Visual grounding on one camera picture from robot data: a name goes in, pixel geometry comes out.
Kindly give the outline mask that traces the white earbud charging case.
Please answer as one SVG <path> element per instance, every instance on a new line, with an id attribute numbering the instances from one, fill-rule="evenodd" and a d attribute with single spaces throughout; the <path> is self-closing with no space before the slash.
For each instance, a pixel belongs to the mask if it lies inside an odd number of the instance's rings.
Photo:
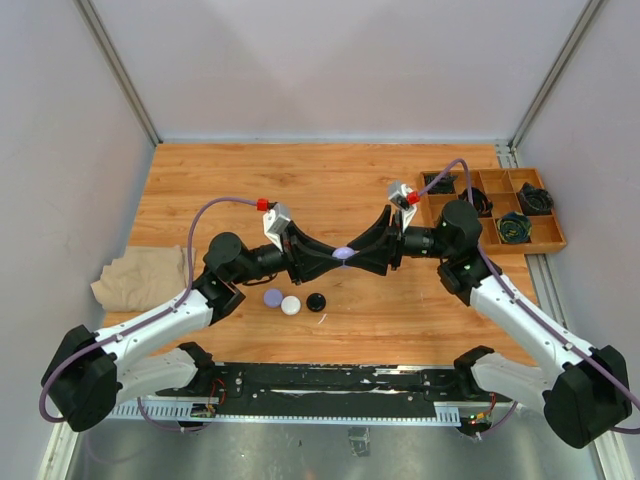
<path id="1" fill-rule="evenodd" d="M 297 315 L 301 310 L 302 304 L 298 297 L 289 295 L 282 299 L 280 303 L 281 311 L 287 316 Z"/>

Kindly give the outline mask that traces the purple charging case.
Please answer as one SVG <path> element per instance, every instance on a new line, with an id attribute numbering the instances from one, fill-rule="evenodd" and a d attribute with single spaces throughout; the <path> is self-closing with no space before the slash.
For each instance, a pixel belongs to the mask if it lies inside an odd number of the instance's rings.
<path id="1" fill-rule="evenodd" d="M 263 295 L 263 302 L 269 308 L 279 308 L 283 299 L 283 293 L 276 288 L 266 290 Z"/>
<path id="2" fill-rule="evenodd" d="M 348 246 L 342 246 L 342 247 L 336 248 L 332 252 L 332 257 L 340 261 L 342 265 L 345 265 L 346 261 L 350 259 L 352 256 L 354 256 L 355 254 L 356 254 L 356 251 L 353 248 Z"/>

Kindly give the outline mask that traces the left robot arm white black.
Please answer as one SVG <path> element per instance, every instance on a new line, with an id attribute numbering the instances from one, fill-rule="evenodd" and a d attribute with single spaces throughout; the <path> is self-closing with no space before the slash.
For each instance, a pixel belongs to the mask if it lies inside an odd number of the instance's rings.
<path id="1" fill-rule="evenodd" d="M 91 331 L 78 325 L 64 335 L 41 380 L 41 416 L 82 432 L 120 403 L 151 392 L 177 387 L 195 396 L 207 393 L 214 383 L 211 367 L 181 348 L 165 360 L 153 352 L 231 315 L 245 299 L 241 284 L 281 272 L 301 284 L 346 262 L 336 248 L 308 237 L 294 222 L 254 249 L 232 232 L 218 234 L 202 273 L 189 275 L 177 297 L 118 326 Z"/>

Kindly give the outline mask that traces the black earbud charging case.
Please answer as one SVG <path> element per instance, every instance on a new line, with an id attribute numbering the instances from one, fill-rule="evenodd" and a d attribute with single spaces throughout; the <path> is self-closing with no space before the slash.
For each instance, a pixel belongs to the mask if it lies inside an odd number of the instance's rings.
<path id="1" fill-rule="evenodd" d="M 318 292 L 311 293 L 306 299 L 306 307 L 311 312 L 321 312 L 326 305 L 326 297 Z"/>

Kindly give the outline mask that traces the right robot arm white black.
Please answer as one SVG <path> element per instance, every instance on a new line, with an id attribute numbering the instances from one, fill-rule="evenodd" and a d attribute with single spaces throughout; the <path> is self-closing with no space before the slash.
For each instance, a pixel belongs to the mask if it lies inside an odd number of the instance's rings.
<path id="1" fill-rule="evenodd" d="M 378 275 L 403 257 L 437 258 L 442 285 L 465 305 L 500 326 L 535 360 L 533 367 L 476 347 L 455 362 L 455 392 L 474 400 L 496 393 L 542 414 L 566 444 L 582 448 L 632 413 L 626 361 L 611 346 L 577 337 L 523 295 L 479 245 L 482 225 L 474 206 L 448 202 L 433 228 L 409 227 L 389 207 L 349 243 L 346 263 Z"/>

